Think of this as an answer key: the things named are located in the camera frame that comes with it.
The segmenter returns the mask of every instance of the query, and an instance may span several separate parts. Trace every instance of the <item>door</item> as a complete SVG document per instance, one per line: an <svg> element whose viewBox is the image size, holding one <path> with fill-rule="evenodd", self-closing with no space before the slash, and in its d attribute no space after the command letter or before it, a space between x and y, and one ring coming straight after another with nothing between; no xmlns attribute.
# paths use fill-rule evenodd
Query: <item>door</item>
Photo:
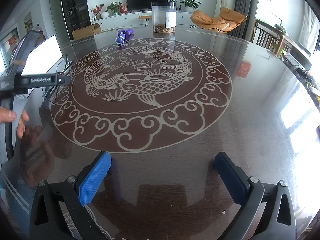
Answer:
<svg viewBox="0 0 320 240"><path fill-rule="evenodd" d="M53 25L59 45L69 42L69 35L64 22L60 0L49 0Z"/></svg>

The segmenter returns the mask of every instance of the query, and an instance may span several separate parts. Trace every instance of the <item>gray curtain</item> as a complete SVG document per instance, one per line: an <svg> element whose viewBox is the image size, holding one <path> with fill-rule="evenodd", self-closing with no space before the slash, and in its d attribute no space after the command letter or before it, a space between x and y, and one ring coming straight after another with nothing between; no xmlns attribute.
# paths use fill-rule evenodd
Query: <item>gray curtain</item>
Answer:
<svg viewBox="0 0 320 240"><path fill-rule="evenodd" d="M248 17L250 16L251 11L251 0L236 0L235 11L247 16L247 19L237 28L230 32L230 35L244 39L245 33L247 31L249 22Z"/></svg>

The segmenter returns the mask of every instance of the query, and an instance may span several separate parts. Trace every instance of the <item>blue gripper pad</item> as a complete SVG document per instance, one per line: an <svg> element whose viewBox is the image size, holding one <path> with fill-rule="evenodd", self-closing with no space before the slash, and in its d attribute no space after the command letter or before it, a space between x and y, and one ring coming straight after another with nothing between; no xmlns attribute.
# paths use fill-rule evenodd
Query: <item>blue gripper pad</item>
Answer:
<svg viewBox="0 0 320 240"><path fill-rule="evenodd" d="M236 204L244 205L247 202L247 193L250 188L250 184L247 181L248 176L241 168L235 166L224 152L215 156L214 166L233 201Z"/></svg>
<svg viewBox="0 0 320 240"><path fill-rule="evenodd" d="M101 182L111 166L111 156L108 152L100 152L91 164L93 167L83 182L79 185L78 198L82 206L91 203Z"/></svg>

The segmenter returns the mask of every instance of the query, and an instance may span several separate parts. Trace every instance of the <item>small stool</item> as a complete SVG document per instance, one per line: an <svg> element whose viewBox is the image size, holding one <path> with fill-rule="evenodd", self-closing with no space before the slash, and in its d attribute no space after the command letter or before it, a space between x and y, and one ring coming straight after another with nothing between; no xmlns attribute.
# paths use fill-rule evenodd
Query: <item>small stool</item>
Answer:
<svg viewBox="0 0 320 240"><path fill-rule="evenodd" d="M143 15L143 16L140 16L138 19L139 20L143 19L143 26L147 27L149 25L149 19L152 19L152 16L151 15Z"/></svg>

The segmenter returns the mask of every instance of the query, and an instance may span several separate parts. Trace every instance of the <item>purple toy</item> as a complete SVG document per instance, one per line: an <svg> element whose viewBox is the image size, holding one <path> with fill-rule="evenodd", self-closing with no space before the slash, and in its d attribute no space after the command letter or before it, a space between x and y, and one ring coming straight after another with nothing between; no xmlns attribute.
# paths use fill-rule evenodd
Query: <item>purple toy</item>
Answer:
<svg viewBox="0 0 320 240"><path fill-rule="evenodd" d="M133 33L133 29L125 29L118 31L118 37L116 38L116 44L123 44L126 37L129 37Z"/></svg>

